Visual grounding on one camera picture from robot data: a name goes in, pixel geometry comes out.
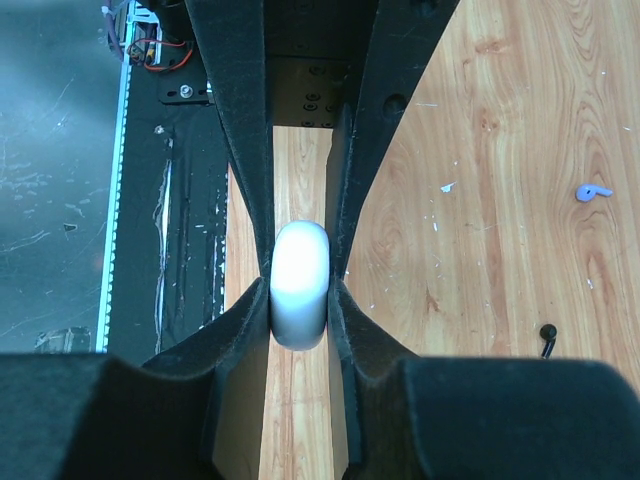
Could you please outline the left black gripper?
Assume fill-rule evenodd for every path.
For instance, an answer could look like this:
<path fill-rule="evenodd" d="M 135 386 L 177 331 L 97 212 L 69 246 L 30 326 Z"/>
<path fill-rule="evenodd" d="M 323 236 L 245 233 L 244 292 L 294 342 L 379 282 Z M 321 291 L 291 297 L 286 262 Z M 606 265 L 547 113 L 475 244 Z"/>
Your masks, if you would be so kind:
<path fill-rule="evenodd" d="M 457 6 L 456 1 L 187 3 L 263 277 L 271 272 L 274 247 L 267 89 L 277 126 L 332 128 L 337 122 L 332 276 L 342 278 L 364 201 Z"/>

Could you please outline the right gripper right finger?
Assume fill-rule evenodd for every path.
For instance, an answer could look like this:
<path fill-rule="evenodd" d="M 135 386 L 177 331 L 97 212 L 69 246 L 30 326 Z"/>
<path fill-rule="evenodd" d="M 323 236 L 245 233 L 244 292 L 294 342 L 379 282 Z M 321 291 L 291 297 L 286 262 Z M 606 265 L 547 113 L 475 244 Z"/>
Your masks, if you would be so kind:
<path fill-rule="evenodd" d="M 337 479 L 635 479 L 639 399 L 585 360 L 422 357 L 328 292 Z"/>

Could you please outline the white earbud charging case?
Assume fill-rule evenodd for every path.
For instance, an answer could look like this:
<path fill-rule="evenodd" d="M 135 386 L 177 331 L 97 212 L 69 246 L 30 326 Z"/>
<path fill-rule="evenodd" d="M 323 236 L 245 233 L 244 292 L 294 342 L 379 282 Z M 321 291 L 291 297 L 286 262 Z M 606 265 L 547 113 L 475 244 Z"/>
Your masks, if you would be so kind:
<path fill-rule="evenodd" d="M 271 330 L 283 347 L 304 351 L 320 341 L 327 321 L 329 241 L 319 224 L 285 225 L 273 251 Z"/>

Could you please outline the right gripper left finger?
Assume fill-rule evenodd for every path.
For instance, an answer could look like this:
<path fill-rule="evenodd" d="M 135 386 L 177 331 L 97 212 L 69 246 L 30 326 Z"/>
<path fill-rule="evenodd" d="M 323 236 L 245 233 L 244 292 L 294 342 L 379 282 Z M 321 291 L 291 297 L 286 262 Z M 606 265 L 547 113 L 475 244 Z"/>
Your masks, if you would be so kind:
<path fill-rule="evenodd" d="M 5 479 L 254 479 L 268 287 L 140 367 L 109 354 L 1 358 Z"/>

